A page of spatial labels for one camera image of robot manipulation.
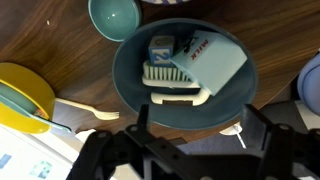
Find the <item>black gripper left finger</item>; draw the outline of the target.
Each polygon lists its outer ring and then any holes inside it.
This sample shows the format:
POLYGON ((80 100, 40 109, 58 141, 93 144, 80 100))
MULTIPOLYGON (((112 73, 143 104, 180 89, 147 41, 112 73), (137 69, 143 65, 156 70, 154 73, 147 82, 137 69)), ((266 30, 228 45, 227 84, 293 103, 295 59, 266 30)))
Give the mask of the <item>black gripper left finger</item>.
POLYGON ((143 147, 148 140, 148 119, 149 119, 149 106, 143 104, 140 108, 137 123, 130 125, 126 129, 126 134, 140 147, 143 147))

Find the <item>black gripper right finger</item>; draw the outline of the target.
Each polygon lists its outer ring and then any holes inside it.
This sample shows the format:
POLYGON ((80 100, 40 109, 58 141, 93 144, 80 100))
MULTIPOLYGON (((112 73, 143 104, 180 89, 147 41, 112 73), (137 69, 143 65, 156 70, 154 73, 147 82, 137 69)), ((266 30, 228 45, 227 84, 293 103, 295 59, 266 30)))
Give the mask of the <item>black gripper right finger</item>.
POLYGON ((273 123, 254 106, 245 104, 241 110, 242 138, 248 149, 263 150, 273 123))

